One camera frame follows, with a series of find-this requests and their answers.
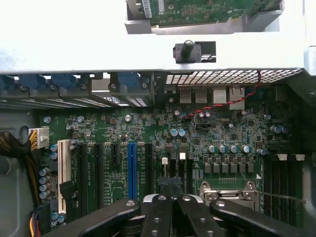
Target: gray metal panel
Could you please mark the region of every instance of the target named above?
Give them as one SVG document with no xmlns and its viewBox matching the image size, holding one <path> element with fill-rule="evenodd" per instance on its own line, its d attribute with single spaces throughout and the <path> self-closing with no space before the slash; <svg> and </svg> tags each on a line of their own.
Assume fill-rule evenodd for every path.
<svg viewBox="0 0 316 237">
<path fill-rule="evenodd" d="M 0 110 L 1 131 L 8 130 L 16 138 L 22 126 L 35 127 L 32 114 L 26 111 Z M 0 174 L 0 236 L 29 235 L 29 213 L 33 209 L 32 195 L 25 170 L 15 158 L 0 157 L 0 165 L 8 169 Z"/>
</svg>

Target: perforated metal panel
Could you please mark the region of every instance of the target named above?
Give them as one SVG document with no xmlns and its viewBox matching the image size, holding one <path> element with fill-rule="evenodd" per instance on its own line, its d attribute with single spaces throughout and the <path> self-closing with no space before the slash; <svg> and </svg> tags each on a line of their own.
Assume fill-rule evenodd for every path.
<svg viewBox="0 0 316 237">
<path fill-rule="evenodd" d="M 300 73 L 301 69 L 261 70 L 261 83 L 273 83 Z M 166 84 L 250 84 L 258 81 L 257 70 L 226 70 L 168 75 Z"/>
</svg>

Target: red wire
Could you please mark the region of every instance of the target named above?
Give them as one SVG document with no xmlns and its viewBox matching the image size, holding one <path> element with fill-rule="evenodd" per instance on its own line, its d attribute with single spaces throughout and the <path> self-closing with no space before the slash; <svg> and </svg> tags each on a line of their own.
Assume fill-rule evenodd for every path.
<svg viewBox="0 0 316 237">
<path fill-rule="evenodd" d="M 253 88 L 253 90 L 252 90 L 250 93 L 248 93 L 246 96 L 244 96 L 244 97 L 242 97 L 242 98 L 240 98 L 240 99 L 238 99 L 238 100 L 235 100 L 235 101 L 226 102 L 225 104 L 214 104 L 213 106 L 205 106 L 205 107 L 204 107 L 203 109 L 201 109 L 201 110 L 196 110 L 194 113 L 189 113 L 189 115 L 186 116 L 185 119 L 191 119 L 191 118 L 194 116 L 194 114 L 201 113 L 203 110 L 210 110 L 210 109 L 212 109 L 212 108 L 214 108 L 214 107 L 222 107 L 222 106 L 225 106 L 225 105 L 232 105 L 232 104 L 238 103 L 238 102 L 240 102 L 240 101 L 244 101 L 244 100 L 246 100 L 248 97 L 254 95 L 254 94 L 256 93 L 256 90 L 257 90 L 258 87 L 260 86 L 260 82 L 261 82 L 261 73 L 260 73 L 259 70 L 257 71 L 257 73 L 258 73 L 258 81 L 257 81 L 257 84 L 255 85 L 255 87 Z"/>
</svg>

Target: black pcie slot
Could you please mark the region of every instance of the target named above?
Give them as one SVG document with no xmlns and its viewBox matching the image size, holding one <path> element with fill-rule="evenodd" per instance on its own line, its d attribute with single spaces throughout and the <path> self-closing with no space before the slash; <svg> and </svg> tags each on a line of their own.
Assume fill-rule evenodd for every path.
<svg viewBox="0 0 316 237">
<path fill-rule="evenodd" d="M 154 193 L 154 158 L 153 145 L 151 143 L 145 144 L 145 174 L 146 174 L 146 189 L 145 194 Z"/>
<path fill-rule="evenodd" d="M 193 194 L 193 188 L 192 188 L 192 179 L 193 179 L 193 161 L 187 160 L 187 191 L 186 194 Z"/>
<path fill-rule="evenodd" d="M 96 160 L 96 165 L 94 166 L 96 176 L 95 196 L 98 198 L 98 209 L 100 209 L 104 206 L 104 156 L 102 143 L 94 145 L 94 158 Z"/>
<path fill-rule="evenodd" d="M 112 159 L 112 164 L 118 165 L 120 163 L 118 144 L 111 144 L 111 159 Z"/>
<path fill-rule="evenodd" d="M 85 216 L 88 214 L 88 157 L 86 144 L 78 145 L 78 166 L 78 170 L 81 173 L 80 185 L 78 186 L 78 203 L 81 216 Z"/>
</svg>

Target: power connector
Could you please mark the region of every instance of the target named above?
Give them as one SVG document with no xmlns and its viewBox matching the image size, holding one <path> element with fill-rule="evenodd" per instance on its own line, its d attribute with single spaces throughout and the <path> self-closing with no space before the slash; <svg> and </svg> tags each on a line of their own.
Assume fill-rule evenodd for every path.
<svg viewBox="0 0 316 237">
<path fill-rule="evenodd" d="M 29 134 L 32 131 L 37 132 L 37 149 L 48 147 L 49 146 L 49 128 L 41 127 L 41 128 L 30 128 Z"/>
</svg>

